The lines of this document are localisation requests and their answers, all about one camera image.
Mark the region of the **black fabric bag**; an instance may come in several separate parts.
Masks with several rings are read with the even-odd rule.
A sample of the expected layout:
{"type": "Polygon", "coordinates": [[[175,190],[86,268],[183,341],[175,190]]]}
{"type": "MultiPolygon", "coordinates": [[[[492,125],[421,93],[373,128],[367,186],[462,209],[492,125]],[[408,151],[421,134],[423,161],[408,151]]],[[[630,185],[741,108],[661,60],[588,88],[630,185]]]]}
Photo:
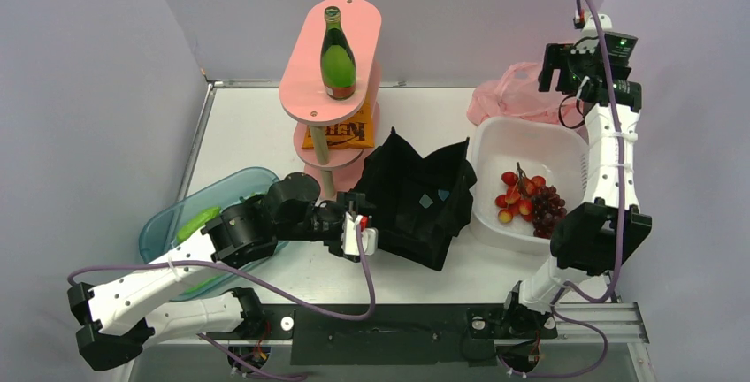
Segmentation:
{"type": "Polygon", "coordinates": [[[352,191],[372,209],[380,249],[443,269],[452,240],[471,221],[478,179],[467,159],[469,143],[466,138],[423,157],[392,128],[364,159],[352,191]]]}

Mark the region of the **orange snack bag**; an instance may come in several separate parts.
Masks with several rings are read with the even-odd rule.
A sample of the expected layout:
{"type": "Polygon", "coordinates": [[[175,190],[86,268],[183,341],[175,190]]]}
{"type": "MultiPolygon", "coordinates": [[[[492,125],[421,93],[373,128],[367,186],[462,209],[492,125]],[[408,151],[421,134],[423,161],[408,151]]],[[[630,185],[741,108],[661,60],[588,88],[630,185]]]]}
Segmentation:
{"type": "Polygon", "coordinates": [[[370,149],[374,147],[372,107],[365,102],[360,110],[340,123],[325,128],[329,149],[370,149]]]}

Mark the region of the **dark purple grape bunch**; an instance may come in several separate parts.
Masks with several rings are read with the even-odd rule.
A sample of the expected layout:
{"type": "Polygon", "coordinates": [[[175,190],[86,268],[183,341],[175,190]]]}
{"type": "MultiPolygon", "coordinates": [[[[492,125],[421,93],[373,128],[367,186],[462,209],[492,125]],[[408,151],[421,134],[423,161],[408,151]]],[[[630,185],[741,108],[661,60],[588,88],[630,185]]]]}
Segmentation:
{"type": "Polygon", "coordinates": [[[533,236],[550,239],[557,224],[567,215],[566,201],[555,186],[541,186],[531,202],[533,236]]]}

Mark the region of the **green bottle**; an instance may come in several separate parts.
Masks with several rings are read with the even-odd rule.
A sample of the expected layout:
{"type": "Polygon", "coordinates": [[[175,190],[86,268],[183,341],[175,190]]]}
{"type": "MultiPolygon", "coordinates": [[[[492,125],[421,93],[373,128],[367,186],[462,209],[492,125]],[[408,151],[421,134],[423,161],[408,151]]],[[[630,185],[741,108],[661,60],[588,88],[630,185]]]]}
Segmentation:
{"type": "Polygon", "coordinates": [[[341,25],[341,10],[324,10],[325,33],[320,52],[320,72],[325,92],[334,100],[346,100],[356,91],[356,60],[341,25]]]}

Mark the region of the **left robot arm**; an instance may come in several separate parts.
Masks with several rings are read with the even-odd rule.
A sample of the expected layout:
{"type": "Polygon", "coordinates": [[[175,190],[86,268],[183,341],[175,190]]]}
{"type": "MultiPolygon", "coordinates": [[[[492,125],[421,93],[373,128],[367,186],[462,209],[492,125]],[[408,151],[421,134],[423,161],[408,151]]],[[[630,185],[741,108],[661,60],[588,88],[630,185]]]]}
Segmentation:
{"type": "Polygon", "coordinates": [[[206,300],[179,302],[178,296],[215,272],[244,278],[246,265],[272,256],[280,241],[320,241],[332,254],[365,264],[379,234],[359,210],[361,197],[336,202],[319,195],[312,176],[294,172],[260,195],[199,215],[185,226],[183,242],[148,264],[126,266],[112,282],[91,285],[71,273],[67,296],[80,326],[80,355],[93,370],[107,371],[167,340],[270,333],[255,276],[246,287],[206,300]]]}

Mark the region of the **pink plastic grocery bag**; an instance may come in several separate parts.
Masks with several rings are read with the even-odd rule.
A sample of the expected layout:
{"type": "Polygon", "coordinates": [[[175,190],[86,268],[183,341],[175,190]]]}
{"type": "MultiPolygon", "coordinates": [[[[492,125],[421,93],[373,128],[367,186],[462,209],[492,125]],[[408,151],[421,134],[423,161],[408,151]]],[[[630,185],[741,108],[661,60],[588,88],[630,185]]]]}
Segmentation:
{"type": "Polygon", "coordinates": [[[579,122],[581,115],[572,99],[560,106],[565,95],[538,91],[540,71],[541,63],[520,62],[511,65],[498,80],[480,84],[472,93],[467,119],[475,126],[499,116],[558,125],[561,111],[566,123],[579,122]]]}

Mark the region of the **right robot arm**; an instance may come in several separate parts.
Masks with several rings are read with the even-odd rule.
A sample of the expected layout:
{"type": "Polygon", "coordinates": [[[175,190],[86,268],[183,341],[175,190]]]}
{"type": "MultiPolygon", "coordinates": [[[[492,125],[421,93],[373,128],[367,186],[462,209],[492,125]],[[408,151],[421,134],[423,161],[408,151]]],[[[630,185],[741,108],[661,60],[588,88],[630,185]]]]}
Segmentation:
{"type": "Polygon", "coordinates": [[[582,106],[588,156],[584,195],[560,217],[545,215],[550,256],[528,279],[517,282],[500,313],[513,337],[535,335],[552,309],[578,284],[605,272],[618,275],[646,239],[652,219],[640,210],[633,156],[643,109],[642,87],[628,79],[637,38],[612,29],[606,15],[579,11],[574,43],[546,47],[539,90],[555,90],[582,106]]]}

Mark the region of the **red cherry tomato bunch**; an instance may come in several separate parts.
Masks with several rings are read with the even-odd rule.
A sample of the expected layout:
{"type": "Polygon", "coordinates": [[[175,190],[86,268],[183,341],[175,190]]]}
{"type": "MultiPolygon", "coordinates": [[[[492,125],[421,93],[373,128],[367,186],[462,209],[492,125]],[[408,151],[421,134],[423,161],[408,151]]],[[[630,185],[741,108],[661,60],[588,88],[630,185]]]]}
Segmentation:
{"type": "Polygon", "coordinates": [[[534,219],[533,198],[547,186],[547,180],[541,175],[529,176],[520,163],[517,163],[515,170],[501,175],[501,181],[506,191],[494,199],[499,222],[507,225],[519,217],[531,223],[534,219]]]}

